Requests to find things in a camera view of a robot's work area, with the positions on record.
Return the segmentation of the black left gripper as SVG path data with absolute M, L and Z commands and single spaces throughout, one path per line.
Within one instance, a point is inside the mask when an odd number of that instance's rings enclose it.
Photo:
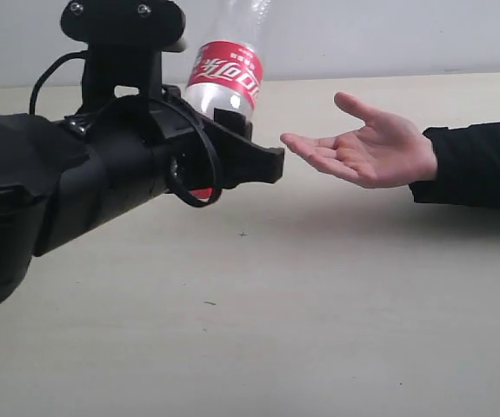
M 224 189 L 245 183 L 273 184 L 283 176 L 285 151 L 252 141 L 253 123 L 233 110 L 197 112 L 173 84 L 164 84 L 150 99 L 187 124 L 187 131 L 169 137 L 170 159 L 165 169 L 167 192 L 186 204 L 213 204 Z

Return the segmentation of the black sleeved forearm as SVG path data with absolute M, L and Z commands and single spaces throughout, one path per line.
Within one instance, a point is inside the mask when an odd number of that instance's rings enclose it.
M 424 134 L 437 173 L 409 185 L 414 202 L 500 210 L 500 122 L 430 127 Z

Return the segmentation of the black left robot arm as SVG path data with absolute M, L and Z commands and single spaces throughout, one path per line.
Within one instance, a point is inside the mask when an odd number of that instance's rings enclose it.
M 33 258 L 160 195 L 203 208 L 239 185 L 279 181 L 283 150 L 253 143 L 251 130 L 228 110 L 199 115 L 171 86 L 56 122 L 0 115 L 0 304 Z

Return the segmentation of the open human hand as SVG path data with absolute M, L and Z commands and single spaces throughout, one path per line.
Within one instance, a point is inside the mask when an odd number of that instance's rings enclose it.
M 284 133 L 281 142 L 318 172 L 364 189 L 392 189 L 436 178 L 433 145 L 409 119 L 344 92 L 334 95 L 334 104 L 363 126 L 321 138 Z

